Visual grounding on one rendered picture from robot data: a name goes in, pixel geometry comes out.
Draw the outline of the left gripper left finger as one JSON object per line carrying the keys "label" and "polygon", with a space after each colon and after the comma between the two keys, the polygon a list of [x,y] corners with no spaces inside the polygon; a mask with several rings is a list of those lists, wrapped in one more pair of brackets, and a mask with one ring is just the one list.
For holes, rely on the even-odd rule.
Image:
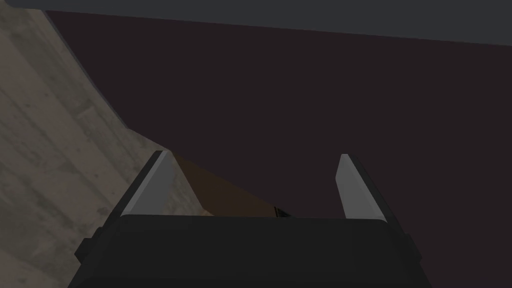
{"label": "left gripper left finger", "polygon": [[156,150],[107,217],[107,226],[125,215],[163,215],[175,169],[169,150]]}

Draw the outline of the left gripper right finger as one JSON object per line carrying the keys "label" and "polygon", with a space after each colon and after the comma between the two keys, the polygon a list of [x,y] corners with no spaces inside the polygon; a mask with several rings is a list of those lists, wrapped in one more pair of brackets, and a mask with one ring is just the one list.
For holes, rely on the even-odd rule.
{"label": "left gripper right finger", "polygon": [[347,219],[382,220],[399,229],[400,225],[361,162],[351,154],[341,154],[335,182]]}

